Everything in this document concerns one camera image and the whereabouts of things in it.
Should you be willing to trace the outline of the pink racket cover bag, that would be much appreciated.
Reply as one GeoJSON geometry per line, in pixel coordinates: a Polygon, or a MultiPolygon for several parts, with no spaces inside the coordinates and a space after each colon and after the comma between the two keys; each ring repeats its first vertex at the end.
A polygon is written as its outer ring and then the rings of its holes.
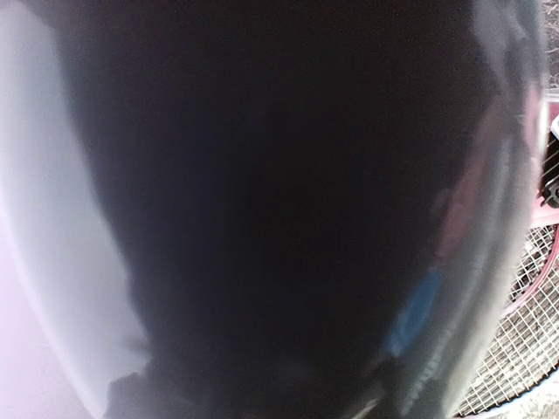
{"type": "MultiPolygon", "coordinates": [[[[553,126],[553,120],[558,116],[558,88],[554,87],[547,91],[547,101],[548,101],[548,123],[551,132],[551,127],[553,126]]],[[[558,223],[558,209],[552,208],[549,204],[543,203],[544,199],[542,197],[537,197],[534,201],[532,208],[532,216],[530,227],[542,227],[558,223]]]]}

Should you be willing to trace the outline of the red badminton racket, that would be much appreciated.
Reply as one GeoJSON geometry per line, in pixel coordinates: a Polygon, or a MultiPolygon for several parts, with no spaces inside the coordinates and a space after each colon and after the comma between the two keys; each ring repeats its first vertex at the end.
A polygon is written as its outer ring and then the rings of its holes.
{"type": "Polygon", "coordinates": [[[529,230],[502,316],[512,314],[540,287],[558,254],[558,225],[529,230]]]}
{"type": "Polygon", "coordinates": [[[456,418],[488,418],[530,396],[558,372],[558,277],[542,286],[497,328],[456,418]]]}

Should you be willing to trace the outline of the white cardboard shuttlecock tube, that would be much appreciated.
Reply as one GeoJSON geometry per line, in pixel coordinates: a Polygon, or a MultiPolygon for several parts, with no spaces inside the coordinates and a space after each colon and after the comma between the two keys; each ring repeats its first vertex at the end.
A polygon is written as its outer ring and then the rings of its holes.
{"type": "Polygon", "coordinates": [[[448,418],[546,141],[538,1],[4,1],[1,211],[96,418],[448,418]]]}

